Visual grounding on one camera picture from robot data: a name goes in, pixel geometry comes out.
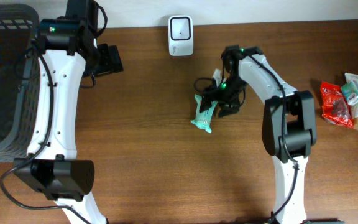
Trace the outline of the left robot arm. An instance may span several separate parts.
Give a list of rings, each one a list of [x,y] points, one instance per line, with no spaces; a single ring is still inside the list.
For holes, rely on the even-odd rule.
[[[43,19],[31,51],[39,63],[39,99],[35,128],[27,153],[14,160],[11,173],[63,210],[71,223],[107,223],[92,188],[95,168],[79,160],[75,119],[81,79],[119,73],[123,65],[116,46],[99,44],[105,10],[90,0],[68,1],[64,16]]]

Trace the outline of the small teal tissue pack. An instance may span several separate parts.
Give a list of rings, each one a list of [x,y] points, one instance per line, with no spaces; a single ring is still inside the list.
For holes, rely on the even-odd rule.
[[[358,88],[354,81],[347,82],[341,87],[341,92],[349,106],[358,103]]]

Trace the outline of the red candy bag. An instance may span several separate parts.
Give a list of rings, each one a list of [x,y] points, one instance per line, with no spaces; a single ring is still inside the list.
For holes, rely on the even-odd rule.
[[[336,126],[353,128],[349,106],[341,92],[339,85],[321,82],[320,92],[322,97],[322,117]]]

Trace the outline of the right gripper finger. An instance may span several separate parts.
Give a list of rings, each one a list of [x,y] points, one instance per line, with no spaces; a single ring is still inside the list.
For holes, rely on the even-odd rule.
[[[239,112],[239,105],[219,104],[218,117],[223,118]]]
[[[200,113],[203,113],[212,107],[216,107],[217,104],[218,102],[216,101],[216,97],[214,94],[204,94],[201,97],[200,108],[198,109],[198,111]]]

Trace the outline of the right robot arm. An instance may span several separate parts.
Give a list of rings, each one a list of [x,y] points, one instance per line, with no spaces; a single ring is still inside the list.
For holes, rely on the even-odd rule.
[[[217,103],[219,117],[239,111],[244,100],[239,95],[249,87],[264,105],[262,142],[275,168],[275,206],[268,223],[306,223],[304,205],[305,170],[311,148],[316,143],[314,98],[298,91],[269,65],[258,47],[226,47],[220,81],[201,93],[198,111]]]

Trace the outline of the teal wet wipes pack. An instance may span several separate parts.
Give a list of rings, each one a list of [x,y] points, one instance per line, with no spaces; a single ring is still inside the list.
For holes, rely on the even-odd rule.
[[[214,109],[218,104],[217,101],[213,101],[211,103],[211,107],[206,111],[200,113],[200,106],[202,102],[202,97],[195,94],[195,100],[197,102],[196,115],[195,119],[191,120],[191,123],[194,124],[197,128],[205,130],[207,133],[212,133],[212,129],[210,127],[211,119],[214,113]]]

